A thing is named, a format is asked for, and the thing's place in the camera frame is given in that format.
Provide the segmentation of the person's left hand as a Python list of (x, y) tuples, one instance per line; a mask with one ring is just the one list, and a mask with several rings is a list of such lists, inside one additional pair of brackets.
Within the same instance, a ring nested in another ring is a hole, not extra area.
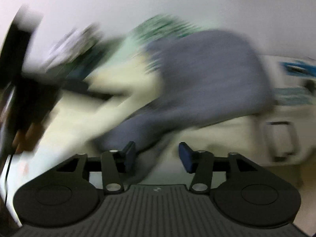
[(42, 124), (31, 124), (26, 133), (18, 131), (12, 143), (15, 154), (33, 151), (44, 132), (45, 127)]

